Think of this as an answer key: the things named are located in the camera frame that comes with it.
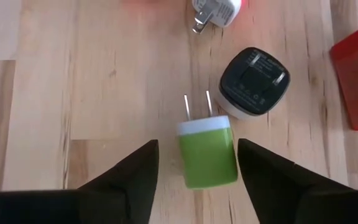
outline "green usb wall charger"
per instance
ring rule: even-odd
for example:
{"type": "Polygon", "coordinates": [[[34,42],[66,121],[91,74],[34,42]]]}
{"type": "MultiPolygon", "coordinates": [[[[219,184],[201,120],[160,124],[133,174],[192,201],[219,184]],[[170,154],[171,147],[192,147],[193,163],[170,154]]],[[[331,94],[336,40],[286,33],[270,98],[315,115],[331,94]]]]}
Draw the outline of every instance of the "green usb wall charger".
{"type": "Polygon", "coordinates": [[[187,122],[178,124],[185,182],[189,189],[206,189],[237,180],[236,155],[228,116],[212,116],[207,91],[209,118],[191,120],[185,95],[187,122]]]}

